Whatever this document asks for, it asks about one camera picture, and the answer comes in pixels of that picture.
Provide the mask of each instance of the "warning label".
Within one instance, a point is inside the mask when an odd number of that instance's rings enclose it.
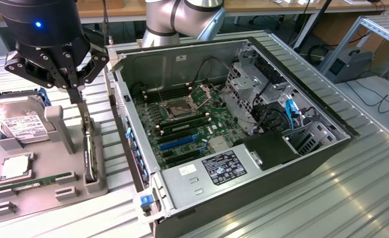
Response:
[[[232,150],[201,162],[214,185],[221,185],[248,173]]]
[[[38,115],[6,118],[2,122],[18,140],[32,139],[48,135]]]

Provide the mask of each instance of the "hard drive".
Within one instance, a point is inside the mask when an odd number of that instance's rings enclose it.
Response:
[[[53,125],[44,118],[50,105],[44,88],[0,93],[1,139],[16,138],[21,143],[48,140]]]

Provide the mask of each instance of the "power supply label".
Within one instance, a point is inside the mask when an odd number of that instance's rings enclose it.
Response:
[[[201,162],[214,185],[221,185],[248,173],[232,150]]]

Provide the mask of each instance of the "gray parts holder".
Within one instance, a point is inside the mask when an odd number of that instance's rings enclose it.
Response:
[[[29,144],[20,144],[14,138],[0,140],[0,222],[108,192],[100,123],[94,123],[97,134],[93,137],[97,181],[86,183],[81,126],[65,127],[60,106],[45,108],[45,118],[56,128],[49,132],[50,140]],[[5,159],[21,155],[29,158],[26,174],[1,180]],[[18,189],[8,187],[13,184],[20,184]]]

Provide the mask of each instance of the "motherboard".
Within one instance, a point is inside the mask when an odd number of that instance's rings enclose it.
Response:
[[[246,137],[212,84],[142,92],[136,110],[162,169],[233,146]]]

